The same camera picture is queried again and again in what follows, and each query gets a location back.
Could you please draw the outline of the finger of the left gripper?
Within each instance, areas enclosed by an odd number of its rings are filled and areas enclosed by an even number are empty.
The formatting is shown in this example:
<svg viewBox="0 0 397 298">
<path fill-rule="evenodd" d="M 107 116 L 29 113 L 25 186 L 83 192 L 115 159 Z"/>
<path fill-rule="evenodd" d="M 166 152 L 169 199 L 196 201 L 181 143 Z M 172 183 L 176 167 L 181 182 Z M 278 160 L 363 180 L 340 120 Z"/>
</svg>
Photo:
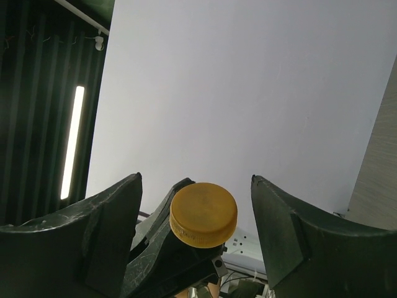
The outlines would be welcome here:
<svg viewBox="0 0 397 298">
<path fill-rule="evenodd" d="M 169 224 L 172 198 L 193 184 L 173 185 L 157 209 L 136 225 L 136 235 L 123 280 L 124 297 L 174 297 L 190 286 L 217 283 L 226 274 L 224 246 L 200 249 L 181 242 Z"/>
</svg>

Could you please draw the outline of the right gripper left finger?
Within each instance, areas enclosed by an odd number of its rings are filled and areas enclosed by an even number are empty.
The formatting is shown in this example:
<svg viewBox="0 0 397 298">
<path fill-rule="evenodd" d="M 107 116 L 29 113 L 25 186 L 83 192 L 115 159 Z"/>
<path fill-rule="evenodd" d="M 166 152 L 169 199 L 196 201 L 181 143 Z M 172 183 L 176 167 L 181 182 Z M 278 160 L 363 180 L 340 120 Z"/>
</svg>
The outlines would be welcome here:
<svg viewBox="0 0 397 298">
<path fill-rule="evenodd" d="M 23 225 L 1 227 L 2 297 L 118 297 L 135 235 L 142 177 Z"/>
</svg>

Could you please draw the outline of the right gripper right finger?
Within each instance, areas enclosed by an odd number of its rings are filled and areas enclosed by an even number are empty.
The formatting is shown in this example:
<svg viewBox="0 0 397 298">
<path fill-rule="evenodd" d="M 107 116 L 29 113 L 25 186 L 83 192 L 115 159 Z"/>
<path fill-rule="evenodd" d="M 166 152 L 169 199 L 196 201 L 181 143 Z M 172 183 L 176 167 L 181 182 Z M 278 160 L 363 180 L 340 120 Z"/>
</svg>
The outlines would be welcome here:
<svg viewBox="0 0 397 298">
<path fill-rule="evenodd" d="M 396 296 L 396 232 L 329 214 L 259 175 L 251 200 L 277 297 Z"/>
</svg>

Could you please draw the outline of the orange bottle cap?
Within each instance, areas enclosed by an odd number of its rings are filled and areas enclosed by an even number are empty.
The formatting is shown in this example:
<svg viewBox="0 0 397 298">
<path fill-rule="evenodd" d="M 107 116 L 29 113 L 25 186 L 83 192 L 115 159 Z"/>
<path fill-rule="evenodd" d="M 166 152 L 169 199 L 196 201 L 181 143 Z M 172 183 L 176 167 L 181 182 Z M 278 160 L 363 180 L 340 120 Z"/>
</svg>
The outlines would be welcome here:
<svg viewBox="0 0 397 298">
<path fill-rule="evenodd" d="M 177 191 L 170 205 L 173 234 L 194 248 L 214 248 L 227 242 L 237 226 L 238 207 L 225 188 L 193 183 Z"/>
</svg>

